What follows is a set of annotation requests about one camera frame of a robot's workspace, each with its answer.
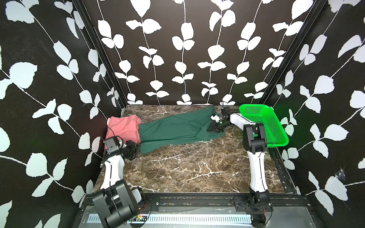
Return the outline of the small electronics board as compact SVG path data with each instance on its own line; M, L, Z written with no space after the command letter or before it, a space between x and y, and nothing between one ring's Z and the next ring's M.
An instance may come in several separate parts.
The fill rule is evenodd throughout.
M130 223L142 224L149 218L148 214L139 214L130 220Z

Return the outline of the black corner frame post right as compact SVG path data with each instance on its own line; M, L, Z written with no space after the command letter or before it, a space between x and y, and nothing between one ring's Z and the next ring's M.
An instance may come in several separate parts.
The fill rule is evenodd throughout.
M289 65L289 63L291 62L291 59L297 52L298 48L300 47L300 45L303 42L304 38L306 37L307 33L311 29L316 18L322 11L326 2L327 1L325 1L325 0L314 1L314 5L310 9L307 17L305 18L303 26L301 27L298 34L295 36L293 42L289 46L289 49L288 49L287 53L285 54L281 65L275 71L273 77L271 78L271 80L269 82L268 87L266 88L263 96L259 100L259 104L265 104L265 102L267 101L268 97L270 96L270 94L272 93L272 91L274 89L274 86L277 84L282 73L284 72L286 67Z

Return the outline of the black front aluminium rail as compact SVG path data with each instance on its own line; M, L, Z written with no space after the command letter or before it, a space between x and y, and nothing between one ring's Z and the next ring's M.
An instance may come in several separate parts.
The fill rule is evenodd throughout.
M312 210L304 196L279 193L158 193L147 192L139 209L144 212L162 211L163 207L233 207L237 212L272 212L274 208L306 208Z

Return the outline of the black corner frame post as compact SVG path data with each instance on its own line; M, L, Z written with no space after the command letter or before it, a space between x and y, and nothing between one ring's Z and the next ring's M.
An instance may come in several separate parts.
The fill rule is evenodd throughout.
M127 99L126 96L124 95L123 89L117 79L117 77L114 74L114 69L108 59L108 56L105 52L105 49L103 47L103 44L100 40L100 38L98 37L98 33L97 30L95 28L95 26L93 25L89 14L87 13L86 7L83 3L83 1L72 1L76 7L76 10L79 12L81 20L83 21L85 27L86 27L86 32L88 33L88 37L90 42L93 44L94 48L96 49L98 56L100 58L100 60L102 61L102 63L104 64L105 68L106 68L106 72L110 78L110 81L112 82L114 88L116 89L116 91L119 94L119 100L121 102L121 109L125 109L127 107Z
M268 87L266 88L263 96L259 100L259 104L265 104L265 102L267 101L268 97L270 96L270 94L272 93L272 91L274 89L274 86L277 84L282 73L284 72L286 67L289 65L289 63L291 62L291 59L297 52L298 48L300 47L300 45L303 42L304 38L306 37L307 33L311 29L316 18L322 11L326 2L327 1L325 1L325 0L314 1L314 5L310 9L307 17L305 18L303 26L301 27L298 34L295 36L293 42L289 46L289 49L288 49L287 53L285 54L281 65L275 71L273 77L271 78L271 80L269 82Z

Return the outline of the dark green t-shirt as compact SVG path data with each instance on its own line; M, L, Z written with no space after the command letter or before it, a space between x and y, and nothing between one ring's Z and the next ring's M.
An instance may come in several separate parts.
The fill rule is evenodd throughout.
M224 132L209 132L214 107L173 115L139 125L140 151L150 153L166 145L210 141L225 136Z

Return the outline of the pink folded t-shirt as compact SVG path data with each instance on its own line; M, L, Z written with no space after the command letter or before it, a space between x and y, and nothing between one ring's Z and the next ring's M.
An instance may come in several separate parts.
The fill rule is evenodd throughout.
M139 150L139 145L141 143L141 139L139 136L139 125L141 124L141 119L135 115L127 116L127 117L111 117L108 121L108 129L105 138L110 138L115 136L119 136L123 138L124 142L133 141Z

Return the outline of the black corner frame post left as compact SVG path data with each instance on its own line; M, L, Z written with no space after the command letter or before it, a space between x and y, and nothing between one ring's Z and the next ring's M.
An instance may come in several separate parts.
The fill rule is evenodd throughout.
M114 74L114 69L108 59L108 56L105 52L105 49L103 47L103 44L100 40L100 38L98 37L98 33L97 30L95 28L95 26L93 25L89 14L87 13L86 7L83 3L83 1L72 1L76 7L76 10L79 12L81 20L83 21L85 27L86 27L86 32L88 33L88 37L90 42L93 44L94 48L96 49L98 56L100 58L100 60L102 61L102 63L104 64L105 68L106 68L106 72L110 78L110 81L112 82L114 88L116 89L116 91L119 94L119 100L121 102L121 109L125 109L127 107L127 99L126 96L124 95L123 89L117 79L117 77Z

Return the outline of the black right side rail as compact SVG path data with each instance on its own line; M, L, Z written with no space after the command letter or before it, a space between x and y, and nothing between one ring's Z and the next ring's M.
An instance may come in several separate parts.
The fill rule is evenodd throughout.
M281 157L281 154L277 148L269 148L269 154L276 166L278 176L281 182L281 185L286 194L297 194L295 185L290 177L290 174L287 168L284 165L284 160Z

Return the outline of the green plastic basket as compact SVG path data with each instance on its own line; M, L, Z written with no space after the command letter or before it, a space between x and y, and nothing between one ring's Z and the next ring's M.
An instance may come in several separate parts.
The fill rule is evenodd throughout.
M284 147L289 138L274 110L265 104L243 104L240 114L246 119L264 125L269 147Z

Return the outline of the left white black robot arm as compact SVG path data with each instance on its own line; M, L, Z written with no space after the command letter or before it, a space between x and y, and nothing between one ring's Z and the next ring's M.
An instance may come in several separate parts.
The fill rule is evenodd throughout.
M145 200L142 189L130 188L124 179L125 160L135 158L138 146L119 136L105 139L104 144L104 180L100 190L92 194L92 201L102 226L119 228L140 213L139 203Z

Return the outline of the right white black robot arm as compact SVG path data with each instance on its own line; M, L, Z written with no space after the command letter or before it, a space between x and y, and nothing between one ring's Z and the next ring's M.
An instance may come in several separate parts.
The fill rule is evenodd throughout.
M270 203L269 189L265 178L264 154L268 147L264 123L254 122L229 107L211 116L212 123L208 132L221 133L231 125L243 131L242 143L250 162L251 182L248 206L253 211L263 210Z

